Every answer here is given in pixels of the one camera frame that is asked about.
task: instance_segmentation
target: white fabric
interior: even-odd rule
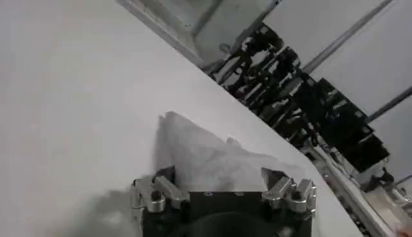
[[[264,191],[262,167],[284,171],[297,182],[299,166],[244,150],[233,138],[223,141],[187,118],[168,112],[162,125],[164,144],[176,168],[176,182],[188,191]]]

